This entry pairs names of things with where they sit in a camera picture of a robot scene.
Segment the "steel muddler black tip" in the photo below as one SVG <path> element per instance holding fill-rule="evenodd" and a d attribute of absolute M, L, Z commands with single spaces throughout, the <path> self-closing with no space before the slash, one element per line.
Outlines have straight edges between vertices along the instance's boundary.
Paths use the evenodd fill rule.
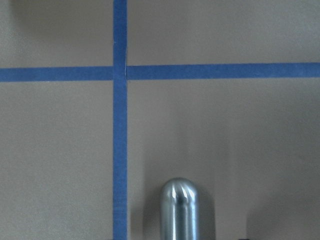
<path fill-rule="evenodd" d="M 160 238 L 162 240 L 198 240 L 199 195 L 186 178 L 167 181 L 160 192 Z"/>

